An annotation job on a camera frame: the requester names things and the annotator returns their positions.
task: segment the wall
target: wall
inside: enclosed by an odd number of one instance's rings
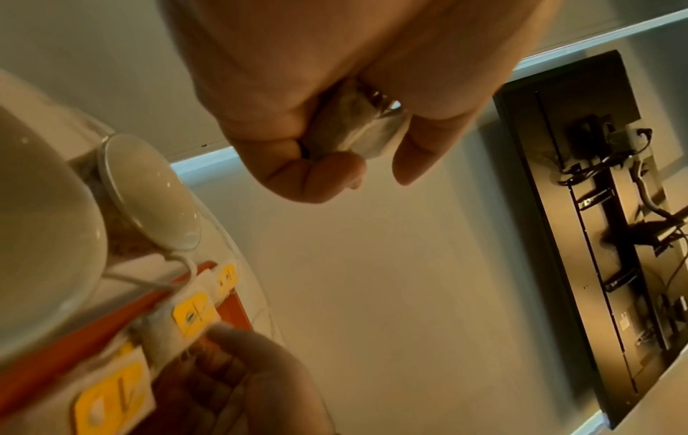
[[[680,72],[660,62],[686,66],[667,49],[685,31],[590,53],[622,51],[641,111],[659,127],[675,208],[688,203],[688,132],[672,115],[686,110],[688,88],[666,89]],[[273,196],[237,160],[190,180],[254,268],[342,433],[568,435],[597,405],[515,159],[490,105],[410,188],[394,183],[389,159],[323,206]],[[684,433],[687,382],[683,358],[618,433]]]

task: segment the printed logo on yellow tag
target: printed logo on yellow tag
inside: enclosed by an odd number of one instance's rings
[[[229,296],[231,289],[237,285],[239,274],[233,264],[228,264],[217,274],[217,284],[220,286],[220,295]]]
[[[81,393],[74,404],[77,435],[116,435],[145,403],[150,389],[142,382],[142,363],[136,363]]]
[[[174,307],[172,317],[184,337],[197,335],[204,327],[219,319],[206,293],[198,293]]]

